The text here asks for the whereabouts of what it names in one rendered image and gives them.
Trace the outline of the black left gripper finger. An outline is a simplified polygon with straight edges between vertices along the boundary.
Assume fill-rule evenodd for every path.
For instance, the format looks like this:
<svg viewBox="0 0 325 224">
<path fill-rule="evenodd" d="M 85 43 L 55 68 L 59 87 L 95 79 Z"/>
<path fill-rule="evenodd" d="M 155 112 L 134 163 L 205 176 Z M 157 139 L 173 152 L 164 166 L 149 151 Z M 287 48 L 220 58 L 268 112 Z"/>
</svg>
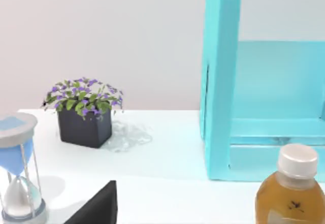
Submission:
<svg viewBox="0 0 325 224">
<path fill-rule="evenodd" d="M 117 185 L 111 180 L 64 224 L 116 224 L 117 215 Z"/>
</svg>

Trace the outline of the purple flowers in black pot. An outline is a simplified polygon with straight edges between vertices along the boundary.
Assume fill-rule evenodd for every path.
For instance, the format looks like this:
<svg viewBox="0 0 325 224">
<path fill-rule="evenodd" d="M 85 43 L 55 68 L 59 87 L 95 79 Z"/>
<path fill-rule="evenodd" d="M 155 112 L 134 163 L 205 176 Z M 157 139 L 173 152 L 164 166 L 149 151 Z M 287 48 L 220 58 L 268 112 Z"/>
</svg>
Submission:
<svg viewBox="0 0 325 224">
<path fill-rule="evenodd" d="M 57 113 L 63 142 L 100 148 L 112 136 L 111 113 L 123 109 L 123 92 L 95 78 L 64 80 L 52 86 L 41 107 Z"/>
</svg>

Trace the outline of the blue sand hourglass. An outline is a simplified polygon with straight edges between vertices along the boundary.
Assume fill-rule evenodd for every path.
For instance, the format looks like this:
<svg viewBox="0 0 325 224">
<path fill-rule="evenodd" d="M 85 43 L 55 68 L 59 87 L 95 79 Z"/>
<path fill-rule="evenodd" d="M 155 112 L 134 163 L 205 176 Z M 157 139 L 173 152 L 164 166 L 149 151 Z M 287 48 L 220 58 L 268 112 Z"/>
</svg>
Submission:
<svg viewBox="0 0 325 224">
<path fill-rule="evenodd" d="M 48 219 L 33 142 L 37 123 L 29 113 L 0 115 L 0 167 L 9 181 L 0 193 L 4 224 L 46 224 Z"/>
</svg>

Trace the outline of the light blue rack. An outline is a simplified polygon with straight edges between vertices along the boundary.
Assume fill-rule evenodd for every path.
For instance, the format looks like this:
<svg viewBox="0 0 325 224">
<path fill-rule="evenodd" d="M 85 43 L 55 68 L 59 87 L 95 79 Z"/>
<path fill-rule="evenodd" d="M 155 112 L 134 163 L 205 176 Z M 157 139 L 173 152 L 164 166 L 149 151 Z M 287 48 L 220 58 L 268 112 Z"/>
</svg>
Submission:
<svg viewBox="0 0 325 224">
<path fill-rule="evenodd" d="M 325 182 L 325 41 L 240 41 L 241 0 L 205 0 L 200 134 L 211 180 L 263 181 L 306 144 Z"/>
</svg>

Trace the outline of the amber bottle with white cap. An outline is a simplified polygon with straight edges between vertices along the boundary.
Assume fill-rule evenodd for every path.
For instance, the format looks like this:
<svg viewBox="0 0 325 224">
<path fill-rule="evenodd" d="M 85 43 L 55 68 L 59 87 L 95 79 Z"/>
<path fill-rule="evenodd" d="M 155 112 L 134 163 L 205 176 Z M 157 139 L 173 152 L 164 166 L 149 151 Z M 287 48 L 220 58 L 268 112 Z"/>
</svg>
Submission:
<svg viewBox="0 0 325 224">
<path fill-rule="evenodd" d="M 280 148 L 277 170 L 255 197 L 255 224 L 325 224 L 325 193 L 315 180 L 318 154 L 310 146 Z"/>
</svg>

